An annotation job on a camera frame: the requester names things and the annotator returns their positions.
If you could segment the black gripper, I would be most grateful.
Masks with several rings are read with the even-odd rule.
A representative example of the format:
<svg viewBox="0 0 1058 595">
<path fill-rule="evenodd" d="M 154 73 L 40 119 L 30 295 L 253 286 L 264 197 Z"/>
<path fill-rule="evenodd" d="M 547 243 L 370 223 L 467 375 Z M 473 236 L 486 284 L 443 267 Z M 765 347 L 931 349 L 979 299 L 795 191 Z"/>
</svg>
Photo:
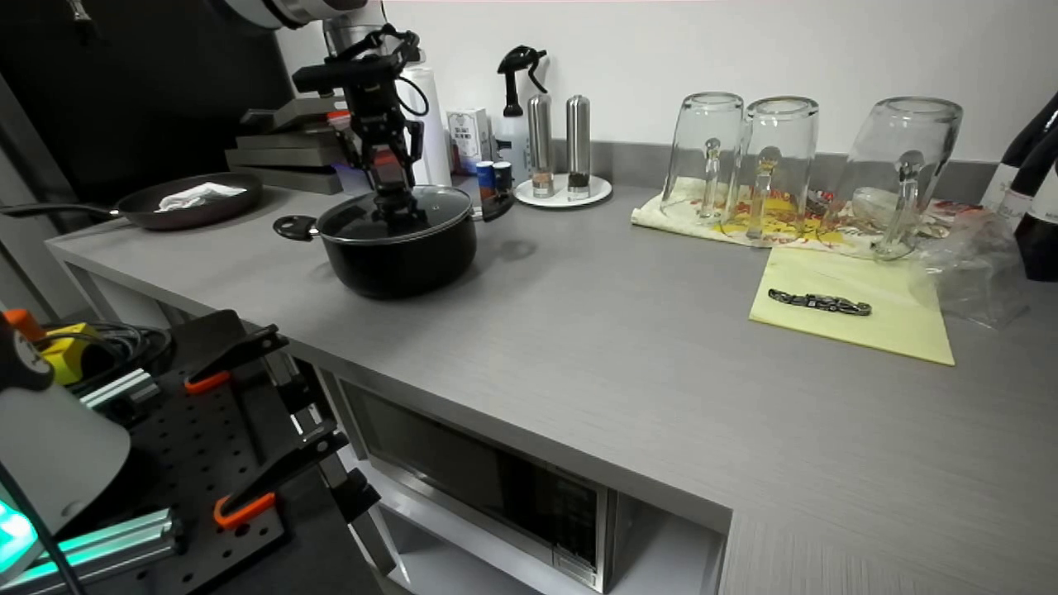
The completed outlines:
<svg viewBox="0 0 1058 595">
<path fill-rule="evenodd" d="M 294 73 L 299 92 L 344 92 L 349 113 L 353 154 L 370 161 L 376 209 L 389 214 L 389 165 L 400 165 L 397 210 L 415 204 L 412 161 L 421 157 L 423 126 L 404 116 L 397 79 L 421 55 L 421 35 L 389 23 L 370 29 L 349 50 Z"/>
</svg>

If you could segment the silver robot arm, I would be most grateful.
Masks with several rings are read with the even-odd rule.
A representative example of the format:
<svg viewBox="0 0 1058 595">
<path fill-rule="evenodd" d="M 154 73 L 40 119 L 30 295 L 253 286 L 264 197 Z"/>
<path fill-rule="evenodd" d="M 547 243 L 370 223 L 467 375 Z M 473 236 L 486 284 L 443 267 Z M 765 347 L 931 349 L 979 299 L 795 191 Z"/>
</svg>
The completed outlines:
<svg viewBox="0 0 1058 595">
<path fill-rule="evenodd" d="M 423 132 L 408 121 L 397 79 L 415 46 L 411 29 L 382 16 L 382 0 L 217 0 L 258 29 L 323 29 L 326 55 L 300 66 L 292 82 L 299 92 L 339 92 L 349 113 L 349 157 L 368 176 L 372 204 L 387 217 L 415 209 L 412 161 Z"/>
</svg>

